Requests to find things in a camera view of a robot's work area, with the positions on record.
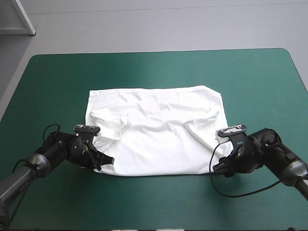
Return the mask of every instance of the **black cable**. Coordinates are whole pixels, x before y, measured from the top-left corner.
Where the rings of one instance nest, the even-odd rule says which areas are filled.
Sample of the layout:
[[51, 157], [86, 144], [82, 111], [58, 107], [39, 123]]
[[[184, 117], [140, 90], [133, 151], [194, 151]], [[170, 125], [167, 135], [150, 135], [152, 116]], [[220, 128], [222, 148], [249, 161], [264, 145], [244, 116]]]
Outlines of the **black cable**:
[[[52, 127], [52, 126], [58, 126], [58, 129], [53, 133], [53, 137], [54, 137], [55, 135], [57, 135], [58, 132], [60, 131], [60, 125], [59, 125], [59, 124], [50, 124], [50, 125], [48, 125], [48, 126], [45, 128], [44, 132], [43, 132], [43, 141], [44, 141], [44, 142], [46, 141], [46, 140], [45, 140], [45, 133], [46, 133], [46, 130], [47, 130], [48, 128]], [[21, 160], [19, 160], [19, 161], [16, 162], [16, 164], [15, 164], [15, 166], [14, 166], [14, 168], [13, 168], [13, 172], [15, 172], [17, 166], [18, 166], [19, 163], [21, 163], [21, 162], [25, 162], [25, 163], [26, 163], [25, 165], [28, 166], [28, 167], [32, 167], [32, 169], [34, 169], [34, 168], [36, 168], [36, 167], [38, 166], [37, 164], [32, 164], [32, 163], [29, 162], [27, 159], [21, 159]], [[10, 227], [10, 225], [11, 225], [11, 223], [12, 223], [12, 221], [13, 221], [13, 219], [14, 219], [14, 217], [15, 217], [15, 215], [16, 215], [18, 209], [19, 209], [20, 204], [22, 203], [22, 201], [23, 201], [23, 199], [24, 199], [24, 197], [25, 197], [25, 194], [26, 194], [26, 192], [27, 192], [27, 190], [28, 190], [28, 188], [29, 188], [30, 183], [31, 183], [31, 178], [29, 179], [29, 181], [28, 181], [28, 183], [27, 183], [27, 186], [26, 186], [26, 188], [24, 189], [24, 192], [23, 192], [23, 194], [21, 195], [21, 197], [20, 197], [20, 199], [19, 199], [19, 201], [18, 201], [18, 203], [17, 203], [17, 205], [16, 205], [16, 207], [15, 207], [15, 209], [14, 209], [12, 215], [11, 215], [11, 218], [10, 218], [10, 220], [9, 220], [9, 223], [8, 223], [8, 225], [7, 225], [6, 229], [5, 229], [5, 231], [8, 231], [8, 230], [9, 230], [9, 227]]]
[[213, 160], [215, 151], [216, 151], [216, 149], [217, 149], [219, 146], [220, 146], [220, 144], [217, 145], [216, 148], [213, 150], [213, 154], [212, 154], [212, 157], [211, 157], [211, 160], [210, 160], [210, 164], [209, 164], [208, 170], [209, 170], [209, 174], [210, 174], [210, 178], [211, 178], [212, 185], [213, 185], [214, 189], [215, 189], [220, 195], [226, 196], [226, 197], [231, 197], [231, 198], [249, 196], [249, 195], [252, 195], [252, 194], [255, 194], [255, 193], [259, 193], [259, 192], [265, 191], [265, 190], [267, 190], [267, 189], [270, 189], [270, 188], [274, 187], [275, 185], [281, 183], [282, 180], [279, 180], [279, 181], [277, 181], [277, 182], [275, 182], [275, 183], [273, 183], [273, 184], [271, 184], [271, 185], [269, 185], [269, 186], [267, 186], [267, 187], [264, 187], [264, 188], [262, 188], [262, 189], [255, 190], [255, 191], [252, 191], [252, 192], [250, 192], [250, 193], [248, 192], [248, 193], [240, 194], [240, 195], [227, 195], [227, 194], [222, 193], [222, 192], [219, 191], [219, 189], [215, 186], [214, 181], [213, 181], [213, 178], [212, 178], [212, 171], [211, 171], [212, 160]]
[[45, 132], [47, 131], [48, 128], [51, 128], [51, 127], [53, 127], [53, 126], [58, 126], [58, 129], [55, 131], [55, 133], [54, 133], [53, 136], [57, 135], [58, 132], [60, 131], [60, 128], [61, 128], [61, 127], [60, 127], [59, 124], [49, 124], [49, 125], [45, 128], [45, 130], [44, 130], [44, 132], [43, 132], [43, 141], [44, 141], [44, 142], [46, 141], [46, 140], [45, 140]]

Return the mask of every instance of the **green table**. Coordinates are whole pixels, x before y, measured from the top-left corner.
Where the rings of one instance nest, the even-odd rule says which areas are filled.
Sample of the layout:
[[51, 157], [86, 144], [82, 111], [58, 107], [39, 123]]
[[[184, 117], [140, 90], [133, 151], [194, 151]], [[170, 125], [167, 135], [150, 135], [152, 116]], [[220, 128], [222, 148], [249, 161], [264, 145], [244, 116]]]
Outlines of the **green table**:
[[[37, 55], [30, 60], [0, 123], [0, 177], [42, 143], [50, 123], [73, 133], [85, 123], [90, 90], [206, 85], [222, 94], [229, 125], [248, 133], [275, 129], [308, 161], [308, 94], [284, 49]], [[228, 193], [267, 186], [266, 168], [231, 179]], [[35, 181], [12, 224], [20, 229], [196, 230], [308, 228], [308, 204], [278, 185], [238, 199], [224, 198], [208, 175], [115, 177], [63, 162]]]

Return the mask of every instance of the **gray floor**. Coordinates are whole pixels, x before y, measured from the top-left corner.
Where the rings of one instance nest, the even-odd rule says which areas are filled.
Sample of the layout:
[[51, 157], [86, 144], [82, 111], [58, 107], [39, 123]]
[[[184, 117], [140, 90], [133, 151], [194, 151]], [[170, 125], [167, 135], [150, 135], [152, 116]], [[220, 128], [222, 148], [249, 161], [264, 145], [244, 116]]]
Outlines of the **gray floor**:
[[0, 118], [36, 54], [285, 48], [308, 88], [308, 0], [21, 2], [37, 34], [0, 36]]

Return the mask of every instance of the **white cloth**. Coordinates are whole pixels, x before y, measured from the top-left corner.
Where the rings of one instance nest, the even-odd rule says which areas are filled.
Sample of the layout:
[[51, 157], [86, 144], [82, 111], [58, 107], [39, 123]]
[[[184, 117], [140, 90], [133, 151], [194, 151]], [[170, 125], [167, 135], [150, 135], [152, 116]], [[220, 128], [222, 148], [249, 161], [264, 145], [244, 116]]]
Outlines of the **white cloth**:
[[[227, 127], [221, 95], [205, 86], [92, 90], [86, 124], [101, 128], [94, 146], [115, 158], [99, 172], [118, 176], [208, 173], [215, 131]], [[226, 143], [218, 156], [230, 152]]]

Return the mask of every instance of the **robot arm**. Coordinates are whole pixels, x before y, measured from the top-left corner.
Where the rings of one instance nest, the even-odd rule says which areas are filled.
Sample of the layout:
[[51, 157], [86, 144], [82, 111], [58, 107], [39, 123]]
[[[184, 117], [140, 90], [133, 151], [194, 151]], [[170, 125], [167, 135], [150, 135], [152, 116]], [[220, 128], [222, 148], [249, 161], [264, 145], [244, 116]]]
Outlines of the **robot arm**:
[[265, 128], [248, 136], [245, 131], [245, 125], [217, 131], [219, 144], [231, 141], [233, 151], [220, 158], [214, 172], [231, 177], [265, 165], [283, 184], [295, 187], [308, 200], [307, 163], [286, 147], [274, 130]]
[[0, 230], [10, 225], [8, 207], [13, 201], [27, 190], [33, 180], [47, 176], [64, 160], [82, 168], [98, 170], [102, 165], [113, 164], [112, 157], [97, 151], [92, 144], [94, 136], [100, 131], [99, 127], [76, 125], [76, 134], [73, 135], [60, 132], [60, 126], [57, 126], [58, 130], [44, 140], [43, 146], [26, 160], [21, 160], [26, 163], [25, 166], [0, 181]]

